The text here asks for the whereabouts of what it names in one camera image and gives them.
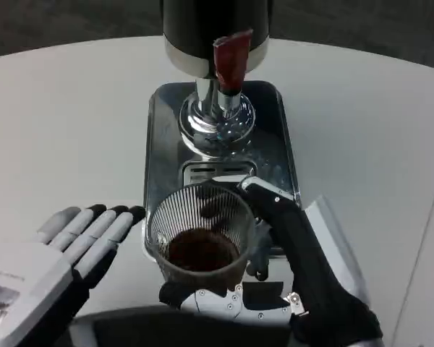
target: metal bracket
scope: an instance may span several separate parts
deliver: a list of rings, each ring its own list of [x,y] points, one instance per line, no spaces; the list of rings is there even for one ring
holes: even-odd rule
[[[303,316],[305,314],[309,314],[308,311],[305,311],[301,297],[298,293],[293,291],[292,293],[289,293],[286,298],[283,298],[283,300],[289,302],[292,314],[295,314],[296,316]]]

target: red tag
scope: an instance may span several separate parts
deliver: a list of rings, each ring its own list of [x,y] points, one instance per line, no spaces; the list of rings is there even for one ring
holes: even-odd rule
[[[238,93],[246,75],[252,29],[218,38],[214,46],[214,64],[223,92]]]

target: drip tray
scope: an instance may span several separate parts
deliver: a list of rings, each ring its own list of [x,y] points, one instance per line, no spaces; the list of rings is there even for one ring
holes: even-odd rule
[[[217,176],[257,175],[257,168],[250,161],[189,161],[182,166],[182,186],[198,184]]]

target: robot finger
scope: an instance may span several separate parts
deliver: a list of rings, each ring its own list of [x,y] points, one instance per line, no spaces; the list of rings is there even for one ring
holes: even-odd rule
[[[116,206],[98,217],[85,231],[80,234],[64,251],[64,257],[73,265],[81,256],[103,235],[116,218],[123,212],[127,212],[127,206]]]
[[[138,206],[130,208],[129,212],[122,213],[75,265],[75,270],[80,274],[80,277],[84,280],[90,277],[92,270],[97,269],[97,281],[95,281],[97,283],[109,269],[113,257],[109,257],[111,261],[105,262],[102,269],[98,263],[105,260],[107,254],[115,253],[119,243],[125,239],[131,227],[144,217],[145,209]]]
[[[104,211],[106,211],[105,205],[94,205],[79,212],[48,245],[64,251]]]
[[[37,230],[35,241],[42,244],[49,243],[79,212],[80,209],[73,206],[55,213]]]

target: clear plastic cup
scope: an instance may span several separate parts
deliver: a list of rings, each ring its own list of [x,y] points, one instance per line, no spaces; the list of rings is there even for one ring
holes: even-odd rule
[[[254,215],[240,196],[222,187],[193,184],[170,194],[152,213],[146,246],[165,280],[212,291],[234,290],[244,275],[254,232]],[[190,238],[190,233],[199,237]],[[215,244],[219,252],[214,252]],[[177,264],[182,260],[186,266]],[[219,262],[225,265],[206,270]]]

